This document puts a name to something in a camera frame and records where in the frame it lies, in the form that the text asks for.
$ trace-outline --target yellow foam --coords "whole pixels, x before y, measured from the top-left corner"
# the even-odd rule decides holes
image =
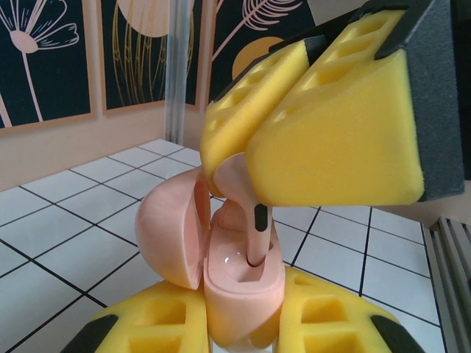
[[[371,321],[385,310],[336,285],[286,268],[286,294],[275,352],[391,353]]]
[[[202,286],[189,290],[157,283],[93,319],[106,315],[118,320],[96,353],[211,352]]]
[[[385,205],[420,198],[406,52],[374,60],[402,15],[382,11],[347,26],[254,134],[246,158],[262,202]]]
[[[199,151],[214,196],[223,196],[213,183],[217,167],[245,150],[254,132],[308,67],[304,42],[292,44],[255,65],[221,100],[208,106]]]

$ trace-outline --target white tile floor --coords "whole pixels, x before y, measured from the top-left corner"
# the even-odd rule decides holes
[[[0,193],[0,352],[59,352],[98,310],[160,281],[138,253],[136,210],[200,163],[156,140]],[[369,207],[274,215],[286,263],[386,308],[426,353],[445,352],[420,224]]]

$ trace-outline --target dark poster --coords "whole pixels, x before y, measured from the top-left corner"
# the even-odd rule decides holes
[[[313,26],[306,0],[219,0],[210,101],[270,46]]]
[[[165,99],[169,0],[102,0],[107,110]],[[194,0],[186,103],[196,103],[202,0]]]
[[[0,0],[0,128],[90,112],[82,2]]]

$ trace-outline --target earbud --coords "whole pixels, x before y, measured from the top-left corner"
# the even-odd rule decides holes
[[[227,158],[216,170],[213,181],[229,199],[238,203],[247,220],[247,261],[259,266],[269,250],[272,207],[261,204],[249,178],[244,153]]]

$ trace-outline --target framed picture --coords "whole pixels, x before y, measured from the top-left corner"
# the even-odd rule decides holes
[[[0,129],[91,112],[82,2],[0,0]]]
[[[188,46],[186,104],[198,102],[203,0],[194,0]],[[101,0],[105,110],[163,104],[169,0]]]
[[[314,26],[307,0],[218,0],[209,101],[270,46]]]

